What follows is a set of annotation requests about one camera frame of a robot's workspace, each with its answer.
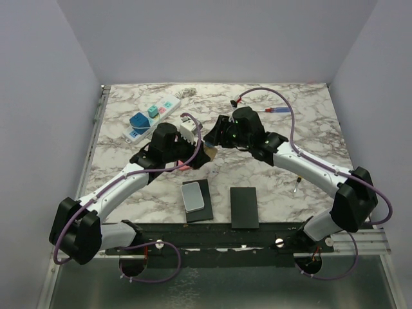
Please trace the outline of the beige cube socket adapter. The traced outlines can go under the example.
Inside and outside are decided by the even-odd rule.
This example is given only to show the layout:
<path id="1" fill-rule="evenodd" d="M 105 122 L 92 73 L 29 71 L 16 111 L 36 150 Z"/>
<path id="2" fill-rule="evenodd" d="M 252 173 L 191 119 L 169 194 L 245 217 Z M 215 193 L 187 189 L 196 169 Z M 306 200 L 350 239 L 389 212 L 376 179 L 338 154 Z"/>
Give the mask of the beige cube socket adapter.
<path id="1" fill-rule="evenodd" d="M 204 153 L 210 158 L 211 161 L 213 161 L 217 155 L 218 150 L 215 147 L 208 147 L 204 146 L 203 147 Z"/>

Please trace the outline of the pink plug adapter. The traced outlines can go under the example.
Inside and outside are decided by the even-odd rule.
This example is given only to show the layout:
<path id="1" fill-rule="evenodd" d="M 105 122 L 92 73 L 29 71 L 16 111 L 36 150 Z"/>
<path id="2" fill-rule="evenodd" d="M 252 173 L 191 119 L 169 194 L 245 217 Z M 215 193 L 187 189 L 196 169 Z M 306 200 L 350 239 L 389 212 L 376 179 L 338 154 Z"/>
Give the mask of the pink plug adapter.
<path id="1" fill-rule="evenodd" d="M 188 166 L 188 165 L 183 165 L 183 166 L 181 166 L 181 167 L 179 168 L 180 171 L 186 171 L 186 170 L 190 170 L 190 169 L 191 169 L 191 167 Z"/>

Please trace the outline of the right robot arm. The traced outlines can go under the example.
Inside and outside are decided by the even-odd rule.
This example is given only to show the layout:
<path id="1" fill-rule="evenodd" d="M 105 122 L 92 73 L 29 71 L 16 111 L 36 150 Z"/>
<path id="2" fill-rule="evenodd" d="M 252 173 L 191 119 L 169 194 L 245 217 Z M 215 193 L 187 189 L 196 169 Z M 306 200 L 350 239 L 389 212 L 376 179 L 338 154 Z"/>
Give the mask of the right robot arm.
<path id="1" fill-rule="evenodd" d="M 292 146 L 287 137 L 266 131 L 259 115 L 250 107 L 235 110 L 231 117 L 221 115 L 203 138 L 222 148 L 244 148 L 256 160 L 286 169 L 309 181 L 333 198 L 331 209 L 305 221 L 296 234 L 297 247 L 309 252 L 324 237 L 345 230 L 357 232 L 377 206 L 369 172 L 358 167 L 351 171 Z"/>

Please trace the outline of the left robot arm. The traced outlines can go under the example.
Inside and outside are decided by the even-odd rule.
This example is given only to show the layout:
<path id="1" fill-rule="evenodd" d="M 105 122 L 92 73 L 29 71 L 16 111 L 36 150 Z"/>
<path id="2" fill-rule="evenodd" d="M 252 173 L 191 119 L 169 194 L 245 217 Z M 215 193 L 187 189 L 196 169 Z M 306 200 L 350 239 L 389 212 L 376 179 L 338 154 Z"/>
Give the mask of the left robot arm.
<path id="1" fill-rule="evenodd" d="M 106 218 L 162 173 L 185 165 L 197 169 L 209 160 L 203 150 L 201 125 L 197 120 L 182 122 L 180 127 L 161 123 L 151 141 L 110 181 L 78 200 L 65 198 L 60 202 L 49 236 L 55 247 L 54 262 L 65 263 L 58 259 L 59 252 L 80 265 L 109 248 L 122 247 L 128 254 L 137 253 L 142 246 L 140 228 L 127 220 L 105 225 Z"/>

